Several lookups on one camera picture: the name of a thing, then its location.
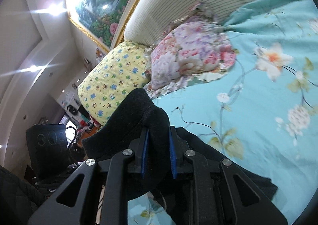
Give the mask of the yellow cartoon print pillow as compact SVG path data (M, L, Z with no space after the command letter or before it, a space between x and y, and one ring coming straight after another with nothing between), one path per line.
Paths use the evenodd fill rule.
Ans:
M126 40L112 49L78 86L78 98L92 118L105 125L134 89L150 81L145 46Z

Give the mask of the pink floral ruffled pillow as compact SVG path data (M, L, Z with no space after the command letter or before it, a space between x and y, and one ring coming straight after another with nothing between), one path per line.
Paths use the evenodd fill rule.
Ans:
M172 21L158 40L144 51L144 90L151 99L196 83L225 76L236 61L236 53L215 14L204 3Z

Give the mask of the black knit pants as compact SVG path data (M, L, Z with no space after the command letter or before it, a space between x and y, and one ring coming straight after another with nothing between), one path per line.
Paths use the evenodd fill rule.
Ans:
M116 153L127 148L135 150L136 147L132 145L132 141L140 137L143 129L148 129L145 175L131 185L140 193L150 191L154 198L164 205L173 220L172 214L177 204L174 189L177 187L171 172L170 127L166 112L157 107L143 89L134 89L117 107L106 125L96 134L84 139L82 145L90 158L111 159ZM201 153L207 159L220 161L227 158L183 127L175 129L179 138L185 140L190 149ZM272 202L277 187L271 180L238 167Z

